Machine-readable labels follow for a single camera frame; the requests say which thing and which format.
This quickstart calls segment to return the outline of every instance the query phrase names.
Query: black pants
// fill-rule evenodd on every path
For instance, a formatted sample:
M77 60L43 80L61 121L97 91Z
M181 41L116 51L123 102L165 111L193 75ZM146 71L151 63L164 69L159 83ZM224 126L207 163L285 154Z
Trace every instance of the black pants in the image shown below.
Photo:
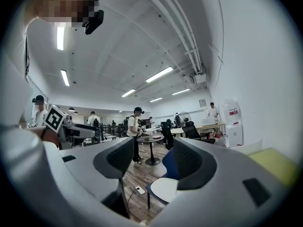
M138 143L138 141L137 141L137 139L138 139L138 136L132 136L133 137L133 139L134 139L134 157L133 157L133 161L135 161L135 162L137 162L137 161L139 161L139 143Z

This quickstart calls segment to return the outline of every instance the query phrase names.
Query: white device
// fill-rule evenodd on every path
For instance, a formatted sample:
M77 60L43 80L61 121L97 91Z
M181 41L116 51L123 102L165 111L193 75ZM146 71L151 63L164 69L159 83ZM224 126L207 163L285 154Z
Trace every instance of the white device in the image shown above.
M66 115L59 107L52 105L48 114L44 117L44 125L58 133L63 120L66 119Z
M214 117L202 119L202 126L215 125L216 121Z
M233 148L243 144L243 132L241 124L226 125L226 147Z
M136 189L137 189L137 191L139 192L140 195L144 195L145 194L145 191L143 190L142 187L137 186Z

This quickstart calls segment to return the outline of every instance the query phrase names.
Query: white chair seat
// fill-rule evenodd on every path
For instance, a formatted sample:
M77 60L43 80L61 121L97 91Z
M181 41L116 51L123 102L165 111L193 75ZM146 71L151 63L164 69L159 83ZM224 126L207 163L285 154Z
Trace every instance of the white chair seat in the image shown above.
M151 184L151 190L157 197L171 202L176 197L177 186L177 180L163 177Z

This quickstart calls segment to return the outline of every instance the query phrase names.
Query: ceiling pipe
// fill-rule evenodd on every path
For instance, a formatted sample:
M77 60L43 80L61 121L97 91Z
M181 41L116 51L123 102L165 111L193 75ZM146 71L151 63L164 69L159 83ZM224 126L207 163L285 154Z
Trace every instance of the ceiling pipe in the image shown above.
M167 4L170 7L170 9L175 13L175 15L177 16L179 22L181 23L181 26L182 26L182 28L185 31L185 34L187 36L187 39L188 39L188 41L190 43L190 46L191 46L192 50L195 50L192 53L195 55L196 67L197 67L198 71L201 72L201 64L200 64L200 60L198 58L197 46L195 46L195 44L194 44L194 40L193 40L192 36L190 35L190 32L189 32L189 30L187 28L187 25L185 24L185 21L184 21L183 17L180 15L180 13L178 12L176 6L172 3L171 0L165 0L165 1L167 2Z
M190 34L191 34L191 36L192 36L192 38L193 38L195 48L198 48L197 42L196 42L196 38L195 38L195 35L194 35L194 32L193 32L193 29L192 29L192 27L191 27L191 25L190 25L190 23L189 23L189 20L188 20L188 18L187 18L187 16L186 16L184 10L182 9L182 7L181 7L181 5L179 4L178 0L173 0L173 1L174 1L175 4L177 5L179 11L181 12L183 18L184 18L185 21L186 21L186 24L187 24L187 26L188 26L188 28L189 28ZM202 63L201 63L201 58L200 58L199 50L197 50L195 53L196 53L197 56L198 56L200 70L202 71Z
M173 26L174 30L176 31L180 41L182 42L186 52L188 52L190 49L188 47L188 45L186 44L185 39L183 38L183 35L180 31L180 29L178 28L178 26L176 25L176 23L174 22L173 18L170 16L169 12L166 10L166 8L163 6L163 4L159 1L159 0L151 0L161 11L161 13L168 19L168 21L170 22L170 24ZM188 55L193 68L195 70L195 73L198 73L193 56L191 54Z

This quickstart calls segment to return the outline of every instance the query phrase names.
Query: blue chair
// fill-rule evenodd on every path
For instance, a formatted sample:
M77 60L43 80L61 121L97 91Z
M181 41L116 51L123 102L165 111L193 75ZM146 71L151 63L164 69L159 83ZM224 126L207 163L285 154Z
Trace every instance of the blue chair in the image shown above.
M177 163L176 163L175 156L174 156L174 148L171 148L169 150L169 152L164 156L164 158L162 160L162 163L166 167L167 172L161 178L171 178L171 179L175 179L175 180L179 181L179 173L178 173ZM152 186L153 183L148 184L146 186L148 208L151 207L150 195L152 195L160 203L162 203L164 205L167 205L169 202L166 202L162 198L158 197L157 193L152 191L151 186Z

